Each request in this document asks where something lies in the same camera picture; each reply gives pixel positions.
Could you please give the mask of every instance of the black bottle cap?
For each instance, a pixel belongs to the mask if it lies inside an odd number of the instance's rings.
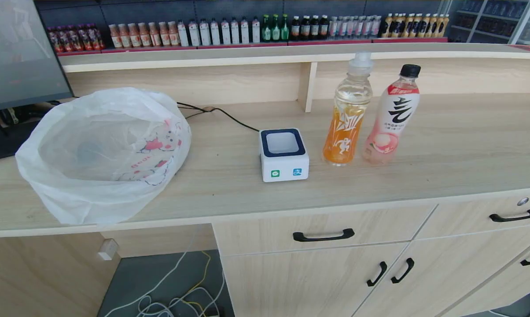
[[[421,69],[422,67],[418,65],[404,64],[400,70],[400,76],[418,78]]]

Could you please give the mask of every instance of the bottle cap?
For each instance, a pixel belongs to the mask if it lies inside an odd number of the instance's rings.
[[[370,55],[371,53],[366,51],[356,52],[355,58],[349,61],[347,73],[352,75],[370,74],[374,64]]]
[[[400,76],[418,78],[421,69],[422,67],[418,65],[404,64],[402,70],[400,70]]]

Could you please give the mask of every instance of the dark wall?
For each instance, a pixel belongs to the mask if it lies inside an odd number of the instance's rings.
[[[192,18],[241,20],[283,14],[346,16],[438,13],[440,0],[49,0],[36,1],[46,27],[95,23],[103,38],[108,24],[163,22]]]

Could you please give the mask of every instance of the gray floor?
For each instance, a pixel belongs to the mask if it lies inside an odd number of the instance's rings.
[[[217,250],[207,251],[207,253],[212,259],[206,279],[201,286],[215,297],[222,283],[220,257]],[[180,256],[181,253],[176,253],[122,259],[104,296],[98,317],[104,317],[111,309],[130,303],[153,288],[175,266]],[[167,305],[173,297],[184,295],[202,279],[206,261],[207,257],[200,251],[187,253],[177,269],[151,293],[153,301]],[[187,299],[200,303],[202,307],[206,307],[211,302],[211,299],[203,291],[195,291]],[[233,317],[226,286],[224,286],[217,303],[224,309],[224,314],[221,316]],[[171,311],[175,317],[196,317],[192,309],[180,303]],[[109,317],[136,317],[136,315],[138,315],[138,303],[114,311]]]

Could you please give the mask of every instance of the yellow cable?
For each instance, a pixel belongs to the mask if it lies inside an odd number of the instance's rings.
[[[189,289],[189,291],[192,291],[193,289],[199,287],[199,285],[201,285],[204,282],[204,280],[206,279],[206,272],[208,271],[208,265],[210,264],[210,260],[212,259],[212,257],[208,253],[206,253],[205,251],[201,251],[201,252],[208,257],[208,260],[206,261],[206,266],[204,268],[204,275],[202,276],[202,280],[200,280],[200,282],[198,282],[195,286],[191,287],[191,289]],[[206,317],[206,313],[205,313],[204,309],[202,308],[202,305],[200,305],[197,302],[185,302],[185,303],[197,305],[200,308],[200,311],[202,312],[202,315],[204,317]]]

